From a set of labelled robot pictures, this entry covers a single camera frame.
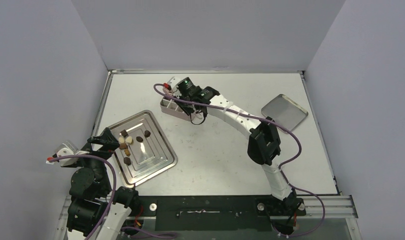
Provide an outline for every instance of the food item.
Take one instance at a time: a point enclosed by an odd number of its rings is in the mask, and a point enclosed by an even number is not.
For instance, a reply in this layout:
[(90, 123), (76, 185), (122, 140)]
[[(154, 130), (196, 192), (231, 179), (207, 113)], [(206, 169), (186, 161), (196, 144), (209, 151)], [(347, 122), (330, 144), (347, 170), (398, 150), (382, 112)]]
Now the food item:
[(129, 157), (129, 156), (131, 155), (131, 152), (129, 151), (129, 149), (126, 148), (126, 149), (124, 150), (124, 154), (126, 154), (126, 156)]
[(119, 147), (120, 149), (127, 149), (128, 148), (128, 145), (126, 144), (126, 143), (120, 143), (120, 147)]
[(127, 144), (132, 144), (133, 142), (134, 142), (134, 139), (131, 136), (126, 137)]
[(132, 164), (131, 159), (129, 157), (123, 158), (123, 163), (126, 164), (127, 166)]
[(146, 137), (146, 138), (148, 138), (150, 135), (151, 135), (151, 132), (148, 131), (148, 130), (145, 130), (145, 131), (143, 132), (143, 136)]
[(119, 138), (118, 138), (118, 143), (119, 143), (119, 144), (124, 144), (124, 143), (125, 143), (125, 138), (122, 137), (122, 136), (119, 137)]
[(128, 135), (128, 132), (126, 130), (121, 130), (120, 134), (126, 138), (126, 136)]

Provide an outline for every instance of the gray wall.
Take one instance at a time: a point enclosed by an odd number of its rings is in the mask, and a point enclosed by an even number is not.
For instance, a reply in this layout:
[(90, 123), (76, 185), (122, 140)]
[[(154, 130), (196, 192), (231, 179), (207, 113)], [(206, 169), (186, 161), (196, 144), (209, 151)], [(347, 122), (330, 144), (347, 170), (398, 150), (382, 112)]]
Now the gray wall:
[(305, 70), (345, 0), (72, 0), (109, 69)]
[(72, 170), (45, 160), (85, 143), (106, 77), (69, 0), (0, 0), (0, 240), (52, 239)]
[(363, 239), (405, 240), (405, 0), (347, 0), (306, 79)]

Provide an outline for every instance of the metal tray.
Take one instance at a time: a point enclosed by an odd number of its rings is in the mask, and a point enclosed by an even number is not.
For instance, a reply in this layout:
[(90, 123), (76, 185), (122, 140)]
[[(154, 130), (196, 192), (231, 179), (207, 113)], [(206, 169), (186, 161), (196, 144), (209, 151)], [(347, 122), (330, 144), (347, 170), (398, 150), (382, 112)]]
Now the metal tray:
[[(108, 128), (116, 138), (121, 136), (122, 130), (126, 130), (127, 134), (133, 138), (133, 143), (127, 145), (131, 165), (128, 166), (124, 163), (123, 158), (126, 157), (126, 154), (119, 148), (114, 151), (112, 156), (120, 170), (125, 187), (138, 186), (178, 162), (178, 157), (166, 135), (154, 114), (149, 110), (141, 111)], [(149, 137), (144, 137), (145, 130), (151, 132)], [(137, 137), (143, 138), (143, 142), (138, 142)]]
[(264, 117), (271, 117), (275, 122), (293, 131), (309, 112), (284, 94), (279, 94), (261, 109)]

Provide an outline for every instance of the white table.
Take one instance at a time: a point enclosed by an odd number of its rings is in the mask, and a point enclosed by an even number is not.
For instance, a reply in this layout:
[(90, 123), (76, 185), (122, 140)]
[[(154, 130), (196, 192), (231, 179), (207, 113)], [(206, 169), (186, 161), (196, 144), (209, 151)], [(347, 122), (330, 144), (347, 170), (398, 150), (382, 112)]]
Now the white table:
[[(222, 120), (208, 116), (202, 125), (164, 114), (155, 83), (190, 77), (195, 85), (213, 87), (245, 111), (260, 116), (261, 108), (285, 94), (308, 111), (293, 131), (302, 153), (284, 166), (290, 182), (317, 194), (337, 194), (332, 169), (298, 73), (160, 73), (114, 74), (100, 118), (98, 134), (120, 120), (150, 110), (178, 157), (177, 164), (137, 187), (142, 196), (268, 195), (270, 186), (261, 166), (247, 155), (248, 141)], [(283, 162), (296, 154), (294, 139), (279, 131)], [(117, 172), (117, 185), (122, 180)]]

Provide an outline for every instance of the rectangular tray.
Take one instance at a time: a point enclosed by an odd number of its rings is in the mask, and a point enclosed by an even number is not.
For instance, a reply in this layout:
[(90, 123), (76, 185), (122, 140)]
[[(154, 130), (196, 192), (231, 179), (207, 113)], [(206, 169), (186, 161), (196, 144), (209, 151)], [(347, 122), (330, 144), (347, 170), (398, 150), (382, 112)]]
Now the rectangular tray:
[[(108, 128), (116, 138), (121, 136), (122, 130), (126, 130), (133, 138), (133, 143), (127, 145), (131, 165), (124, 163), (126, 154), (120, 148), (112, 155), (125, 187), (138, 186), (178, 162), (178, 157), (150, 110), (141, 111)], [(144, 137), (145, 130), (151, 132), (149, 137)], [(138, 142), (137, 137), (143, 138), (143, 142)]]
[(286, 95), (279, 94), (261, 109), (261, 114), (264, 117), (271, 117), (278, 124), (293, 131), (309, 112)]

